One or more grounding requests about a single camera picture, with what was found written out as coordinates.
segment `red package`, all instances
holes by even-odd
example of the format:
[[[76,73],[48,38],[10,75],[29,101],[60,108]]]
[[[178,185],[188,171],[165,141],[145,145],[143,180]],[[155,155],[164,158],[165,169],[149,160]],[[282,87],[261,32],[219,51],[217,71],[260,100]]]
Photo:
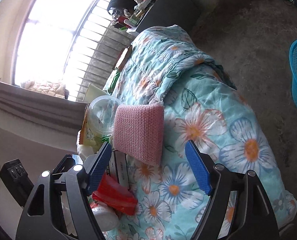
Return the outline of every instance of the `red package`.
[[[92,198],[102,201],[129,216],[134,215],[137,199],[127,188],[121,186],[106,173],[104,174],[97,191],[92,193]]]

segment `plastic lid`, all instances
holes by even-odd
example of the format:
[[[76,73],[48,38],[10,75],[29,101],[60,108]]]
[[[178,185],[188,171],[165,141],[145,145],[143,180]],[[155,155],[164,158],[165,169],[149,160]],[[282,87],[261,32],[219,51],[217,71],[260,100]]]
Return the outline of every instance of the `plastic lid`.
[[[87,111],[87,122],[93,133],[113,134],[116,109],[122,102],[112,96],[100,96],[92,101]]]

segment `pink sponge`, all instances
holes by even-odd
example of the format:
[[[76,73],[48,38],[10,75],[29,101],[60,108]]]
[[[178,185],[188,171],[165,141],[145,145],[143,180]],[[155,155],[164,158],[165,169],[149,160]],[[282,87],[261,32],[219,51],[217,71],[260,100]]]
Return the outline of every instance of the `pink sponge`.
[[[164,107],[161,103],[118,106],[113,146],[150,165],[159,165],[162,154]]]

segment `bed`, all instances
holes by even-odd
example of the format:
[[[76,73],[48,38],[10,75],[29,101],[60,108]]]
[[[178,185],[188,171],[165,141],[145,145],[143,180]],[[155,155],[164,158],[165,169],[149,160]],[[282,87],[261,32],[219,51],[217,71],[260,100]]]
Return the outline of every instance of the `bed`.
[[[122,215],[114,240],[188,240],[209,197],[197,185],[184,145],[194,140],[200,152],[229,170],[254,170],[271,201],[279,228],[291,222],[297,201],[285,190],[273,152],[255,114],[221,65],[197,49],[179,26],[149,28],[132,43],[113,96],[129,105],[163,101],[161,165],[127,157],[130,190],[138,199],[133,216]],[[218,238],[231,224],[230,195]]]

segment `gray curtain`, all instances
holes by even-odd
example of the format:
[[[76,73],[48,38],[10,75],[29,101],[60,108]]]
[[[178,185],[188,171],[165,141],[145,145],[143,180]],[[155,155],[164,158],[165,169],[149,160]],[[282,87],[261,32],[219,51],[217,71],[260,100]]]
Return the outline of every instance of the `gray curtain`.
[[[77,135],[86,104],[36,93],[0,82],[0,109],[17,117]]]

